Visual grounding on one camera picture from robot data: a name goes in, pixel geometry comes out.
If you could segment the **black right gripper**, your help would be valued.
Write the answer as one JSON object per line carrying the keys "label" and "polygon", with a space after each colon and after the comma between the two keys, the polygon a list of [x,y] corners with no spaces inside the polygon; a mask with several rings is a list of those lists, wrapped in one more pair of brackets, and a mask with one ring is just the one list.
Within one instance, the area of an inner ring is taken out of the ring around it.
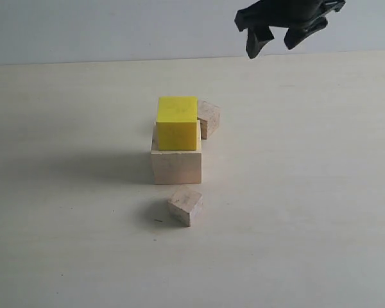
{"label": "black right gripper", "polygon": [[293,49],[306,38],[327,27],[324,17],[339,12],[345,1],[257,1],[237,11],[235,25],[239,31],[248,29],[246,53],[254,59],[274,36],[269,26],[288,28],[284,37],[287,49]]}

